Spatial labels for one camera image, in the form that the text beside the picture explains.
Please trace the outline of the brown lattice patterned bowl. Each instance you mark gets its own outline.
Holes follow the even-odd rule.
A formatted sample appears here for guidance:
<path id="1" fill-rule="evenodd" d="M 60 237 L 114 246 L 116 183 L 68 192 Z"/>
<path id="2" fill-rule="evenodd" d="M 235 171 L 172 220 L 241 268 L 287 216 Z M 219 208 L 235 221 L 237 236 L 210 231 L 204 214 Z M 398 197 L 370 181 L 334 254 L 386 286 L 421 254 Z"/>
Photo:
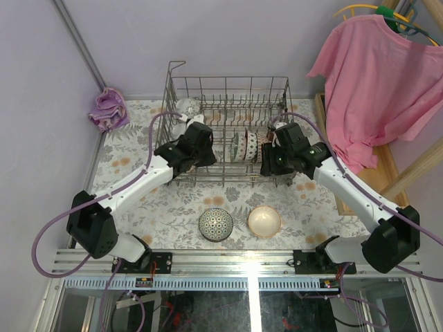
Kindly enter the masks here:
<path id="1" fill-rule="evenodd" d="M 265 135 L 257 134 L 257 157 L 255 159 L 256 163 L 262 162 L 262 148 L 263 148 L 263 145 L 268 142 L 269 142 L 269 140 Z"/>

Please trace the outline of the green diamond patterned bowl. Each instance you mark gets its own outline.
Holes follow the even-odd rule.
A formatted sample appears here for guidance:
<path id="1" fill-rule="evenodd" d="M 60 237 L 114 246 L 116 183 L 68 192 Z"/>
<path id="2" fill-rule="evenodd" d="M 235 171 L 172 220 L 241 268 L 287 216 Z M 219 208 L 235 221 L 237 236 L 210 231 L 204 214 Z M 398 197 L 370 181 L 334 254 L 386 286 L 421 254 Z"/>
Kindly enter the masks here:
<path id="1" fill-rule="evenodd" d="M 230 144 L 230 161 L 236 163 L 236 155 L 239 148 L 239 136 L 235 134 Z"/>

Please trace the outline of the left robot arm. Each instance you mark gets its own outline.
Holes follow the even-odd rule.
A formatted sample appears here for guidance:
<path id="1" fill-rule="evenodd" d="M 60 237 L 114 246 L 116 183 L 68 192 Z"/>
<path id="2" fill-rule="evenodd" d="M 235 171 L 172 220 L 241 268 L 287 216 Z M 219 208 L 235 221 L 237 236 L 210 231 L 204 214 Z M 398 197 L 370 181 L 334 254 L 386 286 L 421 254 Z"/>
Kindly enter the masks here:
<path id="1" fill-rule="evenodd" d="M 66 230 L 92 258 L 111 255 L 126 261 L 135 272 L 144 273 L 152 263 L 150 247 L 136 235 L 119 233 L 115 221 L 152 190 L 192 167 L 213 165 L 215 161 L 212 129 L 193 122 L 178 139 L 155 149 L 148 164 L 110 188 L 94 195 L 77 194 L 73 207 L 82 209 L 69 215 Z"/>

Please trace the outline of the red diamond patterned bowl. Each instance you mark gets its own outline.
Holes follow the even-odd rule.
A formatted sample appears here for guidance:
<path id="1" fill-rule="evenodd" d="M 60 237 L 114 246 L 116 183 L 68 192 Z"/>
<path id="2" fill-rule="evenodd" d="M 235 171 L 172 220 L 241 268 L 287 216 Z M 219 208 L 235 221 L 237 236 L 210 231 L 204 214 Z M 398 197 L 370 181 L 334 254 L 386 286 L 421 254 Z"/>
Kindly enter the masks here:
<path id="1" fill-rule="evenodd" d="M 268 127 L 266 137 L 269 141 L 272 141 L 275 139 L 275 128 L 274 127 Z"/>

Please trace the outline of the white bowl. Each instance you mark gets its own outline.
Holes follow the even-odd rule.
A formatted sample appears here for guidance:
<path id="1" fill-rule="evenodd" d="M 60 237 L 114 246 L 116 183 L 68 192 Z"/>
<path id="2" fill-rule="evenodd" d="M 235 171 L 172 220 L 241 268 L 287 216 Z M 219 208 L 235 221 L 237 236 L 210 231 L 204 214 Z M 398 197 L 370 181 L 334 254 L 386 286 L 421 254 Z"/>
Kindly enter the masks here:
<path id="1" fill-rule="evenodd" d="M 238 133 L 237 135 L 237 150 L 235 152 L 235 162 L 243 162 L 246 158 L 246 149 L 247 149 L 247 134 L 244 131 L 243 133 Z"/>
<path id="2" fill-rule="evenodd" d="M 258 137 L 255 132 L 249 131 L 247 129 L 245 131 L 245 138 L 246 138 L 246 154 L 244 160 L 246 162 L 252 162 L 257 157 Z"/>

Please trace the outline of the grey dotted bowl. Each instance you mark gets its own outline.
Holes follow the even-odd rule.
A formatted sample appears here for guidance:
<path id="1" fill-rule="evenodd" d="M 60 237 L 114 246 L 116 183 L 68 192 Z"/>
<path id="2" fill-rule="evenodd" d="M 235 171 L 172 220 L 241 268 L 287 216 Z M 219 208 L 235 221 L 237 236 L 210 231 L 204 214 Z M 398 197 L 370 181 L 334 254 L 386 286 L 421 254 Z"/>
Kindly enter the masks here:
<path id="1" fill-rule="evenodd" d="M 186 129 L 187 129 L 186 123 L 176 124 L 172 129 L 172 135 L 175 138 L 178 138 L 179 136 L 183 135 L 186 132 Z"/>

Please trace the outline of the cream bowl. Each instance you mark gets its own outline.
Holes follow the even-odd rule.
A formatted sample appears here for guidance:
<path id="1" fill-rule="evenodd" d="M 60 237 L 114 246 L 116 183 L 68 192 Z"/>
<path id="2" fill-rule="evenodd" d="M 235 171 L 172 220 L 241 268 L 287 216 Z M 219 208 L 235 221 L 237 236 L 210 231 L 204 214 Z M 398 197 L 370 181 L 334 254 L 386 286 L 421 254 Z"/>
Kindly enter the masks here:
<path id="1" fill-rule="evenodd" d="M 248 216 L 248 227 L 257 237 L 273 237 L 280 231 L 281 225 L 280 214 L 269 206 L 256 207 Z"/>

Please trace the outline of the black patterned bowl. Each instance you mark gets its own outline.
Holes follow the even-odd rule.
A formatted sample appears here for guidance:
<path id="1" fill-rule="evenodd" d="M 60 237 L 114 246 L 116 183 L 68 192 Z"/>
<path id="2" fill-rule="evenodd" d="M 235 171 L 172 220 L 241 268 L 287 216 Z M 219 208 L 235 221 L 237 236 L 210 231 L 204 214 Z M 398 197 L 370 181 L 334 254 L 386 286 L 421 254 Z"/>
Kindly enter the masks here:
<path id="1" fill-rule="evenodd" d="M 221 208 L 211 208 L 199 217 L 198 227 L 204 239 L 210 242 L 221 242 L 231 235 L 233 218 Z"/>

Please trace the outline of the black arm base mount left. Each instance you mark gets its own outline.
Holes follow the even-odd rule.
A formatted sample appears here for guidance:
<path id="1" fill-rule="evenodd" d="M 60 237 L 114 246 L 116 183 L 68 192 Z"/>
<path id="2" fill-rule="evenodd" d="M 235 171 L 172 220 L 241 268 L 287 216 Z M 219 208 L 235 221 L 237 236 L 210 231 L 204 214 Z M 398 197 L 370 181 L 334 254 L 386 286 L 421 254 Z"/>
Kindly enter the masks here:
<path id="1" fill-rule="evenodd" d="M 168 275 L 172 270 L 173 254 L 171 252 L 151 252 L 136 263 L 121 259 L 121 264 L 115 261 L 111 271 L 125 274 L 139 275 Z"/>

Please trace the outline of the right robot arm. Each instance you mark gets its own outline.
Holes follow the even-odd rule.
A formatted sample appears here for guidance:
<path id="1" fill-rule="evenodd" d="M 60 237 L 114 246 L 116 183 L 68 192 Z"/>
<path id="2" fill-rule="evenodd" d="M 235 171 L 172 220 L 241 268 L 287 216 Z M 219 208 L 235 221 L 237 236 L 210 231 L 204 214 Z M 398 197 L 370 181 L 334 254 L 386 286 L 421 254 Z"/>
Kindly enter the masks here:
<path id="1" fill-rule="evenodd" d="M 420 245 L 419 214 L 378 195 L 335 156 L 327 144 L 311 144 L 295 123 L 278 122 L 273 140 L 262 148 L 263 176 L 301 173 L 333 192 L 368 231 L 362 237 L 332 237 L 316 248 L 316 266 L 330 273 L 343 263 L 365 262 L 388 273 Z"/>

